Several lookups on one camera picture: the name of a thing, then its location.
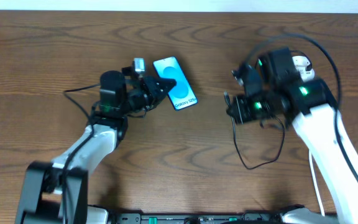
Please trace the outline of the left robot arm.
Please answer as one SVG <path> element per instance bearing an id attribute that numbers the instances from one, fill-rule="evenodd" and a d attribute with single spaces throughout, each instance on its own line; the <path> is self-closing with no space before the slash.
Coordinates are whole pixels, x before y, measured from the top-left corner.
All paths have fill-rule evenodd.
<path id="1" fill-rule="evenodd" d="M 154 109 L 176 85 L 130 68 L 104 72 L 100 99 L 86 113 L 83 135 L 50 162 L 32 162 L 24 177 L 15 222 L 112 223 L 110 212 L 88 204 L 89 176 L 124 139 L 129 117 Z"/>

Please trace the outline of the blue screen smartphone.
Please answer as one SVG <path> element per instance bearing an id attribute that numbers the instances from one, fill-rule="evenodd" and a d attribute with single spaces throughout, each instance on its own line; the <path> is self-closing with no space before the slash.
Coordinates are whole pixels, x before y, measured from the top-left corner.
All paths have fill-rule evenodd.
<path id="1" fill-rule="evenodd" d="M 190 86 L 176 57 L 167 57 L 153 62 L 160 78 L 174 79 L 176 85 L 168 92 L 168 97 L 177 111 L 198 103 L 198 99 Z"/>

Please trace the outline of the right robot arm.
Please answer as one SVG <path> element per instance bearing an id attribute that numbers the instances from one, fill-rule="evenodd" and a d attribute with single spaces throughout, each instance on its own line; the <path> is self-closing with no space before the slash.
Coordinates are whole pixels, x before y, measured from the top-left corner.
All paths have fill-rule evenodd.
<path id="1" fill-rule="evenodd" d="M 261 55 L 233 71 L 243 95 L 227 100 L 233 124 L 276 119 L 286 121 L 309 149 L 332 196 L 338 223 L 358 223 L 358 154 L 339 112 L 339 100 L 314 75 L 311 60 L 300 51 L 283 49 Z"/>

